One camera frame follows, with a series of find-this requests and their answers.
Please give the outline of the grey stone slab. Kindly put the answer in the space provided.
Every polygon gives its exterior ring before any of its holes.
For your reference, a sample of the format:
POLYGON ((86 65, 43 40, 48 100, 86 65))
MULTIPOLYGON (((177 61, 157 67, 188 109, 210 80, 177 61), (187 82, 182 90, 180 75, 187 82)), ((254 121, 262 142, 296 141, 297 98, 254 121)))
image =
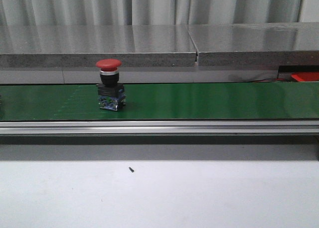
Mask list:
POLYGON ((93 67, 115 58, 124 67, 192 67, 196 48, 184 25, 10 25, 0 28, 0 65, 93 67))
POLYGON ((318 65, 317 22, 189 25, 200 66, 318 65))

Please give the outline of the grey pleated curtain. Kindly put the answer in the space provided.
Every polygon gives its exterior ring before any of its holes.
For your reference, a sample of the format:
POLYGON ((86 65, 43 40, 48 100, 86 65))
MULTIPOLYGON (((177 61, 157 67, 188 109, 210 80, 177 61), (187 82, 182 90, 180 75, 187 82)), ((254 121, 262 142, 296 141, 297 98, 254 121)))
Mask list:
POLYGON ((317 22, 319 0, 0 0, 1 25, 317 22))

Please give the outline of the green conveyor belt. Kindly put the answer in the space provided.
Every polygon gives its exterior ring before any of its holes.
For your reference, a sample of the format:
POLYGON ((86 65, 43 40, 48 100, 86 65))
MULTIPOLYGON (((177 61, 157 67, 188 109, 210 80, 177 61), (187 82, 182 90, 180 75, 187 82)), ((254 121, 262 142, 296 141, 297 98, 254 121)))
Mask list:
POLYGON ((316 119, 316 82, 127 84, 120 111, 103 110, 96 85, 1 86, 2 121, 316 119))

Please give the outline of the aluminium conveyor side rail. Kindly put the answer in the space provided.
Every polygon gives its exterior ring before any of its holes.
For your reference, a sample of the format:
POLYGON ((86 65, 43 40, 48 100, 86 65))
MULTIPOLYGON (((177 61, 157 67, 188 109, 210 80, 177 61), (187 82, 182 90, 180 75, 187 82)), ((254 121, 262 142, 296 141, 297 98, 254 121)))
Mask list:
POLYGON ((2 122, 2 135, 318 134, 318 120, 170 120, 2 122))

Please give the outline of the right grey stone slab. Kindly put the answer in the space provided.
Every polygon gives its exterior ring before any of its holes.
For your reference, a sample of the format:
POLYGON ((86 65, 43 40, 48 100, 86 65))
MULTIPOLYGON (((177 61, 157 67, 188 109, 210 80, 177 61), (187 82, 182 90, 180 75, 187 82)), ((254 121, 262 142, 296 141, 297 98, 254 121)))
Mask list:
POLYGON ((317 22, 189 25, 200 66, 318 65, 317 22))

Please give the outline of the red plastic bin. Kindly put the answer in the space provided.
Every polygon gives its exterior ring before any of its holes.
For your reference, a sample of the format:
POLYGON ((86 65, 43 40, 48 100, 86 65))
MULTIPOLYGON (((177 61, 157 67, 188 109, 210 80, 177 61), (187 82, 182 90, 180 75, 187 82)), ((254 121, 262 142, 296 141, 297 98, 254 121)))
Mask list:
POLYGON ((297 82, 318 82, 319 72, 296 72, 291 78, 297 82))

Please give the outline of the left grey stone slab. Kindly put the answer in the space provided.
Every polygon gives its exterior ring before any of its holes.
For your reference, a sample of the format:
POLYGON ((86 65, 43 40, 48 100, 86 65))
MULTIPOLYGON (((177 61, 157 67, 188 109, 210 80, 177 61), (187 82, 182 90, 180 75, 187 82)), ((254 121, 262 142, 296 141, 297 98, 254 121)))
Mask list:
POLYGON ((196 48, 184 25, 10 25, 0 28, 0 65, 93 67, 115 58, 124 67, 192 67, 196 48))

